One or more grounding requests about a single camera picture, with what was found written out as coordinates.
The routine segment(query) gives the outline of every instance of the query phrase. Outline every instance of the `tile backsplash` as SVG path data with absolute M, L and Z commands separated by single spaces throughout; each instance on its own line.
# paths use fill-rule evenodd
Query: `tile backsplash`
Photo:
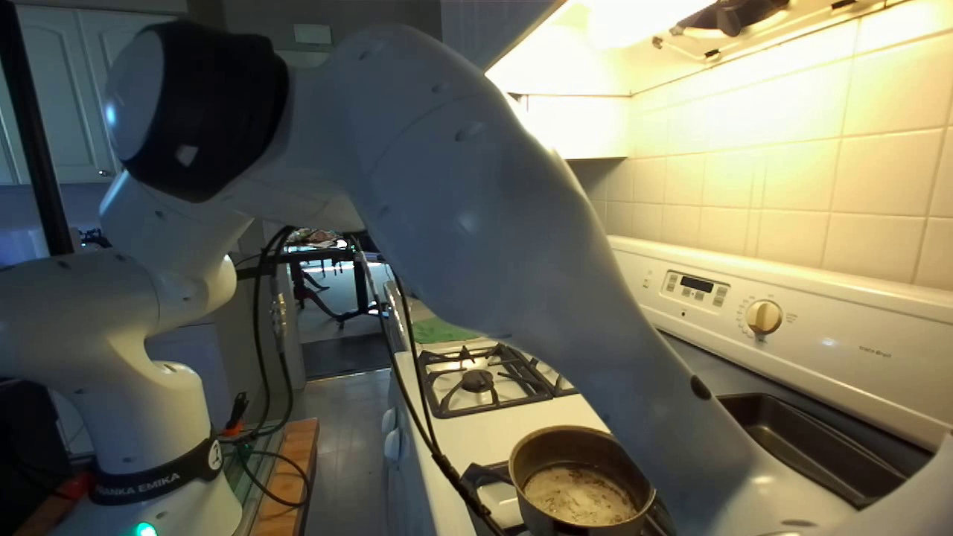
M 613 237 L 953 293 L 953 3 L 910 0 L 631 98 L 576 164 Z

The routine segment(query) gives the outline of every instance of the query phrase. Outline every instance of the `gas stove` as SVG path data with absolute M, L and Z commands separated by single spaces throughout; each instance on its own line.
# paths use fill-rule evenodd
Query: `gas stove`
M 503 344 L 463 344 L 417 356 L 436 417 L 466 417 L 579 393 L 546 360 Z

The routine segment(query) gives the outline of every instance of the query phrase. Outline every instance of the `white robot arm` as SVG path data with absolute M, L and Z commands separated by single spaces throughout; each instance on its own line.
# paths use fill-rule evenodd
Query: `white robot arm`
M 373 27 L 320 73 L 290 74 L 256 39 L 167 25 L 119 58 L 107 122 L 131 170 L 105 201 L 114 250 L 0 274 L 0 374 L 82 408 L 102 497 L 114 496 L 83 505 L 73 534 L 155 515 L 189 534 L 237 524 L 214 465 L 208 484 L 204 470 L 137 481 L 172 481 L 171 465 L 214 454 L 198 375 L 153 365 L 143 341 L 234 295 L 223 255 L 254 217 L 368 226 L 436 313 L 551 360 L 659 487 L 679 534 L 854 515 L 755 447 L 671 356 L 573 170 L 445 45 Z M 37 302 L 52 293 L 70 304 Z

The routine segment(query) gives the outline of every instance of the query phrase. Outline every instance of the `pot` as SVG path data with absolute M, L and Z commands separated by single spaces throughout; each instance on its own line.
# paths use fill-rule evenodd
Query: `pot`
M 509 481 L 533 536 L 665 534 L 653 484 L 603 429 L 548 426 L 522 438 Z

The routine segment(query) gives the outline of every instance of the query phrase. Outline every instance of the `oven knob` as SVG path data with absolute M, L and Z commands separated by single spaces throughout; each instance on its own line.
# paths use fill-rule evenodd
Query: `oven knob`
M 749 304 L 746 313 L 746 326 L 756 335 L 756 336 L 770 336 L 782 328 L 784 311 L 777 302 L 755 302 Z

